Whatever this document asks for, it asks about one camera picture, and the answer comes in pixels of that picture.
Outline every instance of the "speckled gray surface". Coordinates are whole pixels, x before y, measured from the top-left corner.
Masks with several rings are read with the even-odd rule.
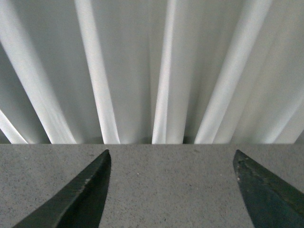
[[[112,172],[100,227],[252,228],[236,149],[304,192],[302,145],[0,145],[0,227],[53,196],[103,150]]]

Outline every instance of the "white curtain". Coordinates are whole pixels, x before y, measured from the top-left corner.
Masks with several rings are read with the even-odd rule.
[[[303,0],[0,0],[0,143],[302,143]]]

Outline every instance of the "drapery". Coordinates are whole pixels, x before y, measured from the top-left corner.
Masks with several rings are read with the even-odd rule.
[[[0,143],[294,143],[302,0],[0,0]]]

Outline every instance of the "pointed tip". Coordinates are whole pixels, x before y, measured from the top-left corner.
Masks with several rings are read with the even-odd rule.
[[[242,151],[237,150],[234,155],[234,158],[233,158],[234,171],[237,172],[237,170],[239,169],[239,163],[241,161],[245,161],[245,160],[249,160],[249,159],[251,160],[251,158],[248,157],[247,155],[245,155]]]
[[[109,150],[105,150],[104,152],[102,152],[100,155],[97,156],[97,158],[94,159],[94,161],[92,161],[92,163],[108,163],[111,165],[111,155]]]

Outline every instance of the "gray countertop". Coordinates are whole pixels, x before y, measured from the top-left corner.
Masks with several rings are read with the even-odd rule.
[[[100,227],[252,228],[236,149],[304,192],[304,145],[0,145],[0,227],[42,205],[105,149],[112,171]]]

